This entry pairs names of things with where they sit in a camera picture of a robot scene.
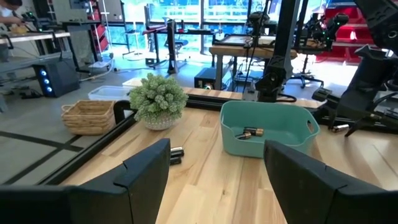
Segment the black box under workbench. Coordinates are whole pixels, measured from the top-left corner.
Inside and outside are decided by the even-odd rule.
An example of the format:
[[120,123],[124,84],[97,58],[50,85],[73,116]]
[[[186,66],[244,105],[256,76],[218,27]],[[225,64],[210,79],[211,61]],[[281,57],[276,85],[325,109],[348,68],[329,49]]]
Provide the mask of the black box under workbench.
[[194,87],[201,88],[206,90],[214,90],[215,89],[215,78],[216,78],[216,69],[215,68],[203,68],[195,77],[194,77]]

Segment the black metal workbench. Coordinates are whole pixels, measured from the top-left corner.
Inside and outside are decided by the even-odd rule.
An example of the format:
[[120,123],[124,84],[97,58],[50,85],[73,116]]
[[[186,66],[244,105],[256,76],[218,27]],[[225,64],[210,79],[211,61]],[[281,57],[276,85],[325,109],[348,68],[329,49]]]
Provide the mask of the black metal workbench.
[[[185,21],[183,19],[179,22],[180,26],[178,26],[178,22],[175,19],[171,19],[168,17],[164,18],[164,25],[157,25],[157,26],[147,26],[146,29],[142,32],[142,35],[153,35],[153,42],[155,46],[155,63],[149,65],[150,68],[154,70],[160,66],[162,63],[168,61],[168,74],[175,74],[178,73],[178,51],[186,46],[189,41],[187,40],[180,40],[176,39],[175,35],[209,35],[211,36],[211,42],[214,44],[216,42],[216,35],[222,34],[223,30],[218,29],[187,29],[185,27]],[[159,58],[159,39],[158,34],[166,34],[167,38],[165,41],[165,46],[168,49],[169,59],[160,61]]]

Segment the wooden workbench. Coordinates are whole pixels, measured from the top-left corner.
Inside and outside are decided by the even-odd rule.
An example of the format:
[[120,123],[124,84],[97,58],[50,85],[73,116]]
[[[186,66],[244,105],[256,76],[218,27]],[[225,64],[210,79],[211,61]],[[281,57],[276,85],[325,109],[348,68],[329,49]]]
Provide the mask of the wooden workbench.
[[[47,33],[27,33],[27,34],[2,34],[0,35],[0,45],[7,44],[9,49],[14,48],[14,44],[18,42],[27,42],[33,40],[45,40],[45,39],[62,39],[70,37],[69,32],[47,32]],[[7,73],[13,70],[23,69],[31,67],[38,63],[45,63],[55,58],[72,58],[73,53],[70,49],[62,51],[60,53],[53,53],[47,55],[41,55],[34,58],[23,58],[11,62],[0,63],[0,73]]]
[[[262,36],[259,39],[260,45],[255,49],[252,48],[252,43],[254,41],[249,35],[231,34],[227,35],[224,39],[214,41],[209,48],[209,52],[216,58],[215,82],[213,88],[215,90],[221,90],[222,79],[228,69],[223,67],[224,56],[233,57],[232,64],[234,65],[234,71],[236,71],[237,62],[234,61],[236,57],[251,58],[251,54],[254,52],[254,57],[271,59],[274,54],[273,42],[275,39],[276,36]],[[298,54],[318,54],[324,51],[329,51],[329,49],[326,48],[326,44],[308,39],[305,45],[291,47],[290,59],[293,60],[297,58]]]

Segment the potted green plant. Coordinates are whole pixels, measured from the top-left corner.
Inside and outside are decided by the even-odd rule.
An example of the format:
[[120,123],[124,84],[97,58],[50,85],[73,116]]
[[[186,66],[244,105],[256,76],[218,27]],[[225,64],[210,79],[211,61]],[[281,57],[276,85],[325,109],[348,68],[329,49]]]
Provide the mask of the potted green plant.
[[134,119],[153,131],[168,129],[181,118],[187,100],[188,95],[175,79],[153,73],[129,92],[130,107],[136,110]]

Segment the light teal plastic bin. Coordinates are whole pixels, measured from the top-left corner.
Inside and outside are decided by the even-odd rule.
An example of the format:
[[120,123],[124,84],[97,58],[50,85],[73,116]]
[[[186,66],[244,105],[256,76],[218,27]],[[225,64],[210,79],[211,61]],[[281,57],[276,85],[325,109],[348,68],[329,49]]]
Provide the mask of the light teal plastic bin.
[[[320,127],[309,110],[296,105],[229,101],[221,107],[220,125],[223,149],[234,156],[264,157],[266,140],[278,141],[310,154]],[[244,127],[262,128],[263,136],[240,140]]]

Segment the black PC tower blue lights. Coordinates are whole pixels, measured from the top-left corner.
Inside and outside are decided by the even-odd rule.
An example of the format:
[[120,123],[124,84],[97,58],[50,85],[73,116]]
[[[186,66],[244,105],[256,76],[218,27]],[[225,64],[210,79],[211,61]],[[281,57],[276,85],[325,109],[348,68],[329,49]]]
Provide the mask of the black PC tower blue lights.
[[80,88],[72,59],[32,65],[44,97],[58,98]]

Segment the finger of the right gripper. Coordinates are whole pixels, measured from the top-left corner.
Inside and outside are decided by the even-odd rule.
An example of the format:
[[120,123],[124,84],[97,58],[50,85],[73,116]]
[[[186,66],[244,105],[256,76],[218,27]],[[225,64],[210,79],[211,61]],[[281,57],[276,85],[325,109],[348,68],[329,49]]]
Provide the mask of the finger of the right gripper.
[[336,119],[336,109],[338,107],[337,103],[329,103],[328,106],[328,115],[329,115],[329,122],[328,122],[328,127],[332,128]]
[[358,131],[361,128],[370,128],[371,131],[378,131],[379,128],[376,126],[376,121],[380,120],[380,116],[378,115],[371,115],[371,116],[365,116],[359,120],[357,120],[348,130],[348,132],[345,134],[345,137],[349,137],[351,134],[353,134],[355,131]]

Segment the clear plastic storage bin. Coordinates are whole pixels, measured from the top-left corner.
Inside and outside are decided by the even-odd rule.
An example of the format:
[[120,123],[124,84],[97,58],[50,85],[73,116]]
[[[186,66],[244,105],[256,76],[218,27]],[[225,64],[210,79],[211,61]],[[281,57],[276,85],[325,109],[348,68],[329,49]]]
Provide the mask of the clear plastic storage bin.
[[130,88],[124,86],[100,86],[88,93],[90,100],[119,101],[128,100]]

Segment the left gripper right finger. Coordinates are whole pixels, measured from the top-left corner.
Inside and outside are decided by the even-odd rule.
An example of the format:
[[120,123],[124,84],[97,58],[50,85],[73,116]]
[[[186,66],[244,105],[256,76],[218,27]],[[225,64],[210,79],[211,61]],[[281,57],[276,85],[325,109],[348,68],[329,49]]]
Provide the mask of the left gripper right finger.
[[340,172],[277,141],[264,164],[288,224],[398,224],[398,190]]

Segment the wicker basket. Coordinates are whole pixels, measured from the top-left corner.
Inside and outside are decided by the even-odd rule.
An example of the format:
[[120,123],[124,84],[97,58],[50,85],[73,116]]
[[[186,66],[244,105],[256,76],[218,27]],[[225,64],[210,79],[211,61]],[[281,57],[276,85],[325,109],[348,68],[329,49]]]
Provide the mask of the wicker basket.
[[115,125],[115,101],[80,100],[62,106],[62,121],[72,133],[82,136],[102,135]]

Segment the person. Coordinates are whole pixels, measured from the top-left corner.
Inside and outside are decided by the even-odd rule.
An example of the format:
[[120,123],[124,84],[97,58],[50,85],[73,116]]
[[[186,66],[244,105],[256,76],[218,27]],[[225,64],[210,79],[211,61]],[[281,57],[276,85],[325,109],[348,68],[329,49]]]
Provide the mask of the person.
[[5,25],[21,25],[24,22],[13,12],[22,6],[22,0],[0,0],[0,23]]

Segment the red tool cabinet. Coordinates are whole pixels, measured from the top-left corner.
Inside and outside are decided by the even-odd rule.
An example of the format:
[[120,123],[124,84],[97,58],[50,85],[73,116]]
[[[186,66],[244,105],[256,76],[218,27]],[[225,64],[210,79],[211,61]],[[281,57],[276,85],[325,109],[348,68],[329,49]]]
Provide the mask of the red tool cabinet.
[[336,41],[331,52],[323,52],[316,56],[316,62],[345,62],[358,64],[361,59],[355,51],[364,45],[376,48],[366,21],[360,10],[353,3],[330,3],[326,5],[325,17],[332,19],[338,13],[346,14],[349,21],[339,28]]

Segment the black aluminium table frame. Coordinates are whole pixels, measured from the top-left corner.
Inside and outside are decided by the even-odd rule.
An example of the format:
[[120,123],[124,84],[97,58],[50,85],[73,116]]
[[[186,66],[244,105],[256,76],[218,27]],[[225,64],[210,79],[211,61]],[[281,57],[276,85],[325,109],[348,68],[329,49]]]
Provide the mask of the black aluminium table frame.
[[[215,97],[208,95],[188,94],[187,107],[198,108],[209,111],[220,111],[223,104],[229,101],[241,101],[242,94],[233,93],[229,98]],[[311,112],[317,123],[320,125],[327,125],[330,121],[330,116],[327,112],[329,108],[327,102],[319,102],[315,100],[298,99],[294,105],[301,106]],[[130,102],[127,100],[117,101],[111,107],[114,113],[114,120],[116,126],[108,131],[104,136],[99,138],[90,146],[78,151],[78,154],[66,162],[64,165],[50,173],[47,177],[43,178],[38,184],[56,185],[63,182],[67,177],[71,176],[83,164],[88,162],[97,153],[102,151],[108,144],[122,135],[131,126],[135,125],[136,120],[133,116],[125,117],[124,111],[130,109]],[[362,127],[365,131],[374,131],[379,133],[398,134],[398,113],[394,116],[395,121],[390,116],[383,116],[384,121],[375,121],[374,124]]]

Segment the black office chair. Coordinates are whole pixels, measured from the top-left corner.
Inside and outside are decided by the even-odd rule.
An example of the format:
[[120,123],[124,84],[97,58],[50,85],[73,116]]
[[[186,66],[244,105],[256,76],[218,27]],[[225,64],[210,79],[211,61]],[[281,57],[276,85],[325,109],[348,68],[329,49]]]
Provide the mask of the black office chair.
[[317,82],[320,84],[320,87],[324,87],[324,81],[315,78],[311,71],[308,69],[308,63],[310,62],[309,54],[305,54],[305,58],[303,60],[303,66],[298,73],[294,73],[291,76],[291,80],[300,80],[301,81],[301,89],[304,89],[309,82]]

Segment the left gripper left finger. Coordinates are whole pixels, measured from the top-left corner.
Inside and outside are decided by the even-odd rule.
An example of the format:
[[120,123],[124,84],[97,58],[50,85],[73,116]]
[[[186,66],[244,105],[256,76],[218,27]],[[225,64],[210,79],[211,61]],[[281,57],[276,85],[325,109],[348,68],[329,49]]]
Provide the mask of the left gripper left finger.
[[155,224],[169,166],[160,139],[81,185],[0,186],[0,224]]

